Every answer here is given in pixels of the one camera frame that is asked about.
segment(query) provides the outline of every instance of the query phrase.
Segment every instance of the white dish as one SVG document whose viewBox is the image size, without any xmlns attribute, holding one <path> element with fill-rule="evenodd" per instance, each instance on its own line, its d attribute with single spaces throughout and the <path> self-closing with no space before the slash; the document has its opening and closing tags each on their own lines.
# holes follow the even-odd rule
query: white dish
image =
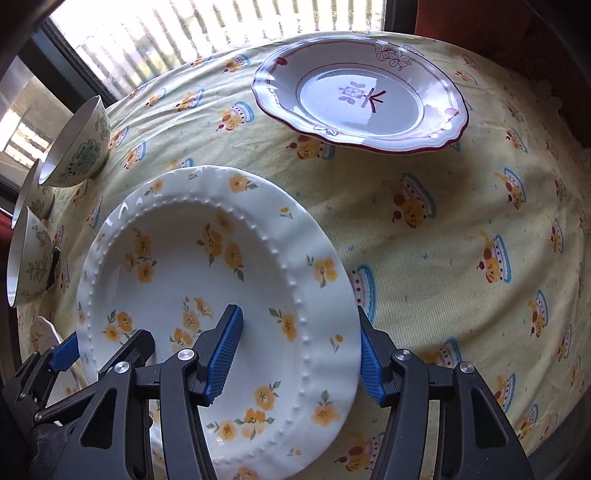
<svg viewBox="0 0 591 480">
<path fill-rule="evenodd" d="M 33 349 L 39 353 L 44 353 L 48 348 L 58 346 L 63 341 L 54 326 L 45 317 L 37 317 L 32 323 L 30 338 Z M 76 372 L 76 366 L 72 365 L 68 371 L 58 374 L 56 383 L 49 395 L 47 406 L 69 397 L 85 386 L 86 382 L 82 379 L 82 375 L 80 372 Z"/>
<path fill-rule="evenodd" d="M 468 124 L 462 94 L 434 64 L 369 37 L 324 35 L 267 58 L 258 106 L 294 130 L 379 153 L 438 150 Z"/>
<path fill-rule="evenodd" d="M 97 238 L 77 295 L 89 381 L 135 329 L 152 332 L 161 362 L 236 303 L 225 389 L 200 409 L 217 475 L 282 479 L 322 454 L 355 398 L 360 327 L 335 249 L 294 199 L 233 168 L 181 168 L 130 194 Z M 151 413 L 162 468 L 156 402 Z"/>
</svg>

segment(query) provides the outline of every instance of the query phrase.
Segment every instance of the blue gripper pad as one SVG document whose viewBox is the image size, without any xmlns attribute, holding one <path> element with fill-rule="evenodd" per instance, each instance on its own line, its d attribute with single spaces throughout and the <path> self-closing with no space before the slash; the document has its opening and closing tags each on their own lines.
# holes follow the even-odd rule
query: blue gripper pad
<svg viewBox="0 0 591 480">
<path fill-rule="evenodd" d="M 365 332 L 361 330 L 361 378 L 365 389 L 378 405 L 386 400 L 386 392 L 382 386 L 381 366 Z"/>
<path fill-rule="evenodd" d="M 234 309 L 230 318 L 225 319 L 222 316 L 216 326 L 216 330 L 223 328 L 223 333 L 207 365 L 207 387 L 203 394 L 210 404 L 222 393 L 238 348 L 243 326 L 244 318 L 240 307 Z"/>
</svg>

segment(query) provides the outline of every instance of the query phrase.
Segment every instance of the table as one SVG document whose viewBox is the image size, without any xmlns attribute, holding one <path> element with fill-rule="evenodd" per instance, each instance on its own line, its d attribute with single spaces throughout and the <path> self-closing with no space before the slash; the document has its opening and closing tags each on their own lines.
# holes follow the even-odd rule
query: table
<svg viewBox="0 0 591 480">
<path fill-rule="evenodd" d="M 127 194 L 174 168 L 232 166 L 271 180 L 314 216 L 359 304 L 397 346 L 430 363 L 473 362 L 526 452 L 535 450 L 591 380 L 591 176 L 565 125 L 518 74 L 428 38 L 354 34 L 404 46 L 447 73 L 469 110 L 462 138 L 437 152 L 388 156 L 290 130 L 257 107 L 250 88 L 258 65 L 288 40 L 198 59 L 148 82 L 108 109 L 112 151 L 98 178 L 57 192 L 49 230 L 61 274 L 57 288 L 18 309 L 23 358 L 36 315 L 63 337 L 75 330 L 87 250 Z M 400 202 L 408 179 L 432 201 L 423 218 Z M 368 478 L 387 417 L 360 386 L 339 437 L 295 478 Z M 424 480 L 436 432 L 432 406 Z"/>
</svg>

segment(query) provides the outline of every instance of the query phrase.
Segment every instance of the ceramic bowl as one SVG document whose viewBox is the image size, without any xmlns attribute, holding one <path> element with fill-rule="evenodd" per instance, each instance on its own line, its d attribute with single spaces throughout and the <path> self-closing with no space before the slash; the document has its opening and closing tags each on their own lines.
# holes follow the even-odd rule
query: ceramic bowl
<svg viewBox="0 0 591 480">
<path fill-rule="evenodd" d="M 17 224 L 18 217 L 25 207 L 29 207 L 37 218 L 43 219 L 47 217 L 53 205 L 55 193 L 53 187 L 39 185 L 39 175 L 41 174 L 42 167 L 43 162 L 37 160 L 31 167 L 31 170 L 29 170 L 25 182 L 22 184 L 21 191 L 18 194 L 17 203 L 14 206 L 11 228 L 14 228 Z"/>
<path fill-rule="evenodd" d="M 51 146 L 39 183 L 72 187 L 104 166 L 111 127 L 99 96 L 88 100 L 68 121 Z"/>
<path fill-rule="evenodd" d="M 47 228 L 25 207 L 14 226 L 8 252 L 7 294 L 11 307 L 35 300 L 47 290 L 52 255 Z"/>
</svg>

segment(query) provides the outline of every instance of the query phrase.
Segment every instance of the red-rimmed plate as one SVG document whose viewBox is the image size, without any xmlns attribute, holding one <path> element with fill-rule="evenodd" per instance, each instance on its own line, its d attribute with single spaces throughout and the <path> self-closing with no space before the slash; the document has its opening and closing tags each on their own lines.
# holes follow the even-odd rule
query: red-rimmed plate
<svg viewBox="0 0 591 480">
<path fill-rule="evenodd" d="M 449 77 L 375 38 L 324 35 L 290 44 L 261 64 L 252 90 L 267 115 L 300 133 L 379 153 L 438 150 L 468 125 Z"/>
</svg>

